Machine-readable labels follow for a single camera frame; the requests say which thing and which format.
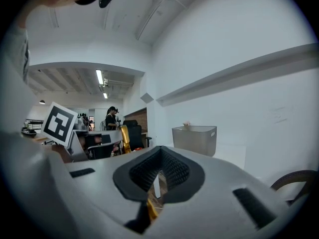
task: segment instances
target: ceiling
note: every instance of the ceiling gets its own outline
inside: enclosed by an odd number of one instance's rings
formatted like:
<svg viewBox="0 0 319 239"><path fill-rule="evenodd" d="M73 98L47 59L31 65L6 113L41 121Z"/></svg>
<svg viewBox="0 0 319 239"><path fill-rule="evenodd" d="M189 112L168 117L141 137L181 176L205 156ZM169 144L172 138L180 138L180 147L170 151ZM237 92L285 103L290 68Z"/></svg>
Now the ceiling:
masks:
<svg viewBox="0 0 319 239"><path fill-rule="evenodd" d="M98 1L87 6L73 4L56 9L39 7L28 19L27 27L35 30L46 25L64 28L70 25L95 25L105 32L124 33L153 45L174 18L195 0L112 0L104 9Z"/></svg>
<svg viewBox="0 0 319 239"><path fill-rule="evenodd" d="M152 46L172 20L182 11L187 10L195 0L112 0L104 9L99 8L98 1L87 6L73 4L65 7L46 8L41 6L34 10L27 21L30 42L35 37L45 41L56 30L67 29L72 34L80 35L77 28L97 27L98 33L119 33L123 38L135 39ZM88 34L79 36L90 38ZM114 71L104 71L109 87L100 90L95 70L85 68L45 68L30 69L29 86L35 93L79 92L101 95L106 92L109 98L122 100L134 76Z"/></svg>
<svg viewBox="0 0 319 239"><path fill-rule="evenodd" d="M133 85L134 76L110 71L102 73L103 77L108 79L108 87L105 86L101 90L96 71L85 68L30 70L28 84L36 94L51 91L102 95L105 92L110 99L122 100L129 87Z"/></svg>

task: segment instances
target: ceiling light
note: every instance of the ceiling light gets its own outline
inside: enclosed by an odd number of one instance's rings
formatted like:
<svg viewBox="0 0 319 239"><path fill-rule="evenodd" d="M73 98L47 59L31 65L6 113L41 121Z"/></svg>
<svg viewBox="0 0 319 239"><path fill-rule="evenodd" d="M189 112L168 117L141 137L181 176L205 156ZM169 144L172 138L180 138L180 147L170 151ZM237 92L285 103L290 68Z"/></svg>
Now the ceiling light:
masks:
<svg viewBox="0 0 319 239"><path fill-rule="evenodd" d="M96 70L96 75L98 76L99 83L103 84L102 71Z"/></svg>

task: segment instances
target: black office chair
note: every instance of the black office chair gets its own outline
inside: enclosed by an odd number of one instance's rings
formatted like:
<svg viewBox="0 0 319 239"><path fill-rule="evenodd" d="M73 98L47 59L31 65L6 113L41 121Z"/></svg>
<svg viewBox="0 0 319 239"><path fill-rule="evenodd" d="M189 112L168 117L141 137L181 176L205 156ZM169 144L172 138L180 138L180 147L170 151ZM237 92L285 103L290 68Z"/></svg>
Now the black office chair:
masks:
<svg viewBox="0 0 319 239"><path fill-rule="evenodd" d="M129 138L130 138L130 147L131 150L135 150L136 148L146 148L142 142L142 127L138 125L136 120L125 120L123 121L123 125L128 127ZM150 146L151 137L145 137L147 140L147 147Z"/></svg>

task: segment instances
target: gray storage bin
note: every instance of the gray storage bin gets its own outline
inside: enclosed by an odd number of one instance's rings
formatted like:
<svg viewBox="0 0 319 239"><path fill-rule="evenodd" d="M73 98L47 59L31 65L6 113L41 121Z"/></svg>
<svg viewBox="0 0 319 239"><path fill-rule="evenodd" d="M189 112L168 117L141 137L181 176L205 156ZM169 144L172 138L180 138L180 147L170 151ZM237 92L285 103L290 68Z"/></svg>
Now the gray storage bin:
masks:
<svg viewBox="0 0 319 239"><path fill-rule="evenodd" d="M212 157L216 151L217 127L187 125L172 128L174 147Z"/></svg>

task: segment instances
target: black rubber pad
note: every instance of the black rubber pad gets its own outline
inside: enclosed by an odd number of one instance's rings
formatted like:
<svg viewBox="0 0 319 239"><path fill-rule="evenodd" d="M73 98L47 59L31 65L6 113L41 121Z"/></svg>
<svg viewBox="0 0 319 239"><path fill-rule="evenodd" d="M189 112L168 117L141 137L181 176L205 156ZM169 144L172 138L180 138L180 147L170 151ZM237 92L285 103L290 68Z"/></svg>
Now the black rubber pad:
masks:
<svg viewBox="0 0 319 239"><path fill-rule="evenodd" d="M236 189L233 193L259 229L276 218L248 189Z"/></svg>
<svg viewBox="0 0 319 239"><path fill-rule="evenodd" d="M94 172L95 172L94 169L86 168L86 169L70 172L70 175L72 176L72 178L75 178L75 177L80 177L80 176L87 175Z"/></svg>
<svg viewBox="0 0 319 239"><path fill-rule="evenodd" d="M147 192L160 170L168 189L164 203L189 200L205 181L204 170L199 164L165 146L157 146L120 166L113 174L113 181L126 199L146 202Z"/></svg>

